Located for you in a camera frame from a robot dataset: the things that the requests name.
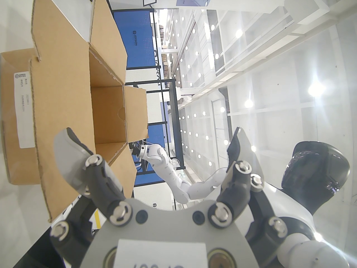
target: bolt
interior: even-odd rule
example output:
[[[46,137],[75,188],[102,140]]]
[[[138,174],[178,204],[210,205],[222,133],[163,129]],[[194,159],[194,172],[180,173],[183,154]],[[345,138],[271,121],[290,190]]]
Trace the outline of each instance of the bolt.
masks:
[[[277,232],[278,237],[284,238],[287,235],[288,229],[282,219],[278,217],[271,217],[268,223]]]
[[[109,217],[109,220],[115,226],[122,226],[131,219],[131,215],[132,209],[130,204],[121,201],[113,210],[113,214]]]
[[[57,222],[51,229],[50,236],[62,241],[66,238],[69,231],[69,225],[66,221]]]
[[[252,177],[252,182],[254,185],[261,185],[262,184],[262,179],[258,176],[253,176]]]
[[[52,236],[53,237],[60,237],[60,236],[64,235],[65,232],[66,232],[66,228],[64,228],[62,225],[57,225],[53,229]]]
[[[97,157],[96,155],[92,155],[88,158],[88,163],[90,165],[95,165],[98,161],[99,161],[99,157]]]
[[[228,219],[228,212],[227,212],[227,210],[226,210],[224,207],[220,206],[220,205],[217,206],[217,209],[216,209],[216,211],[214,212],[214,214],[215,214],[215,216],[217,217],[217,219],[218,219],[219,221],[221,221],[221,222],[225,222],[225,221],[227,221],[227,219]]]
[[[252,171],[252,167],[246,161],[239,161],[235,165],[236,169],[242,174],[250,174]]]

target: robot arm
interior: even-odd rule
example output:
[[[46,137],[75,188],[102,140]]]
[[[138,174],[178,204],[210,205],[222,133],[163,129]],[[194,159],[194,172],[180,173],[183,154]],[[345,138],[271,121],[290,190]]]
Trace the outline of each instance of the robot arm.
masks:
[[[175,200],[181,204],[186,204],[190,199],[205,198],[214,187],[222,184],[226,176],[226,169],[219,169],[206,181],[191,185],[177,175],[172,160],[161,145],[140,145],[140,151],[138,148],[133,149],[133,154],[151,164],[155,173],[168,184]]]
[[[348,268],[343,255],[323,241],[309,240],[301,233],[289,235],[278,249],[278,260],[284,268]]]

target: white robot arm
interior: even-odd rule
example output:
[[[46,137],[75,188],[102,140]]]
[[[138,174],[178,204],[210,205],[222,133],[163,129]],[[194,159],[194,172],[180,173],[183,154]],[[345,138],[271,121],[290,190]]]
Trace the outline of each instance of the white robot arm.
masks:
[[[213,191],[213,187],[222,184],[226,169],[219,169],[208,180],[191,185],[176,173],[176,167],[159,144],[140,145],[138,157],[148,161],[155,173],[170,187],[175,200],[186,204],[190,199],[203,199]]]

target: logo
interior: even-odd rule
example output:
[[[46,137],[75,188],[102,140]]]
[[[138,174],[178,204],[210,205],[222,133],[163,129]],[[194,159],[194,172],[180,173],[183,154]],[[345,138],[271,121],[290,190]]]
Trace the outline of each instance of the logo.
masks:
[[[15,75],[15,78],[18,79],[18,78],[25,78],[26,77],[26,74],[16,74]]]
[[[138,45],[138,40],[137,40],[137,37],[136,37],[136,31],[133,30],[133,38],[134,38],[134,43],[135,43],[135,46]]]

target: blue wall panel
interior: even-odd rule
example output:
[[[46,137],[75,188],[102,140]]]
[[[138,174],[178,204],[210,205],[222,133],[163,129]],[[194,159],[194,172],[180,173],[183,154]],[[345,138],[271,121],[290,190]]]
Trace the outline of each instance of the blue wall panel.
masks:
[[[153,30],[149,11],[114,12],[126,53],[127,68],[154,66]]]

